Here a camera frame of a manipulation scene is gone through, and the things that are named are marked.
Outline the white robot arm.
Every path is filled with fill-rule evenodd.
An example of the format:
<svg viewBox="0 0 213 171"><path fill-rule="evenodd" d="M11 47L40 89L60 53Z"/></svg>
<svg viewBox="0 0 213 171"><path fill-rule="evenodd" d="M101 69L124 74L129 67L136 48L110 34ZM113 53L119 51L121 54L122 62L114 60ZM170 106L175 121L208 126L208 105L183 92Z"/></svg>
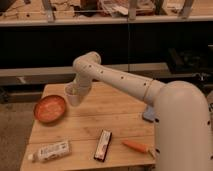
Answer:
<svg viewBox="0 0 213 171"><path fill-rule="evenodd" d="M192 83L163 83L111 69L96 52L73 61L77 92L87 94L94 79L154 108L155 171L213 171L211 117L205 95Z"/></svg>

